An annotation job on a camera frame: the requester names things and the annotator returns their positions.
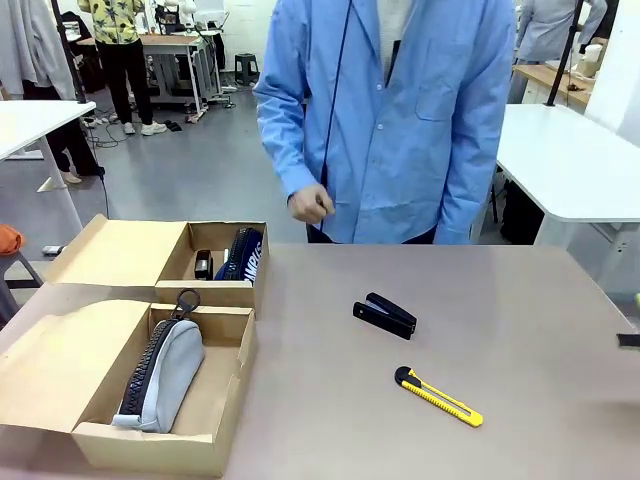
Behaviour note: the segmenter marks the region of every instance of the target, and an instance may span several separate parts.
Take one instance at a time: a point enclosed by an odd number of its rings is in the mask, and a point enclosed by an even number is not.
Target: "stool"
[[[16,262],[22,263],[33,280],[5,280],[7,270]],[[42,280],[33,269],[31,264],[20,252],[11,255],[0,255],[0,328],[4,326],[11,317],[18,313],[18,304],[11,294],[11,288],[39,288]]]
[[[248,87],[251,82],[256,83],[259,78],[260,70],[258,70],[256,56],[251,53],[236,55],[236,83]]]

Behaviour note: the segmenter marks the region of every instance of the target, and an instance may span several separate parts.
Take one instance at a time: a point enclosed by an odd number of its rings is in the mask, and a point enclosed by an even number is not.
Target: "yellow utility knife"
[[[482,415],[437,388],[424,383],[412,368],[400,367],[396,370],[396,383],[472,427],[482,425],[484,420]]]

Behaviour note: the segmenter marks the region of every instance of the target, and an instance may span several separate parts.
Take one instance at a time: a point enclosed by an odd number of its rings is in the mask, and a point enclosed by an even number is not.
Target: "person in yellow floral shirt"
[[[129,106],[127,76],[142,120],[141,133],[165,132],[165,125],[153,121],[146,60],[136,31],[135,16],[144,10],[144,0],[78,0],[78,6],[93,17],[96,47],[124,133],[136,133]]]

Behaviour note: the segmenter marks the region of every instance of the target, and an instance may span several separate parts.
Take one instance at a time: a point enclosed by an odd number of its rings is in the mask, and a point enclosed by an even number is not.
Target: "black zipper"
[[[178,321],[179,320],[163,320],[153,329],[153,334],[147,344],[147,348],[142,354],[138,366],[133,371],[133,375],[131,375],[129,379],[129,386],[124,393],[122,405],[118,412],[120,415],[142,415],[144,398],[147,395],[158,353],[167,335],[169,335],[169,332],[171,332],[171,329]]]
[[[229,260],[224,274],[224,280],[242,280],[242,256],[249,241],[250,228],[241,228],[229,252]]]

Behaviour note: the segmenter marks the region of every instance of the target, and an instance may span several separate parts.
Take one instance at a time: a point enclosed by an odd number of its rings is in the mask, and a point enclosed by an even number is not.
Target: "black pole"
[[[78,75],[76,64],[73,61],[73,53],[71,53],[71,48],[69,47],[69,42],[67,40],[66,30],[64,28],[64,25],[62,24],[62,16],[60,15],[58,0],[51,0],[51,7],[53,8],[53,15],[56,17],[56,27],[58,29],[58,34],[60,35],[60,41],[62,42],[62,49],[64,50],[65,57],[67,58],[67,65],[69,66],[71,78],[73,79],[73,87],[76,91],[76,99],[80,103],[87,103],[87,96],[84,94],[84,90],[82,89],[80,76]]]
[[[558,95],[558,89],[560,88],[560,82],[562,81],[562,76],[564,75],[564,69],[567,66],[567,60],[569,60],[569,53],[573,48],[573,40],[576,38],[576,33],[578,33],[578,22],[580,21],[580,14],[582,13],[583,4],[584,0],[576,0],[576,9],[573,13],[573,22],[571,23],[571,27],[569,27],[569,38],[567,38],[567,43],[564,46],[564,52],[562,52],[560,65],[558,65],[558,73],[556,74],[556,78],[553,81],[553,87],[551,87],[549,99],[547,100],[547,103],[545,103],[547,107],[553,107],[555,104],[556,95]]]

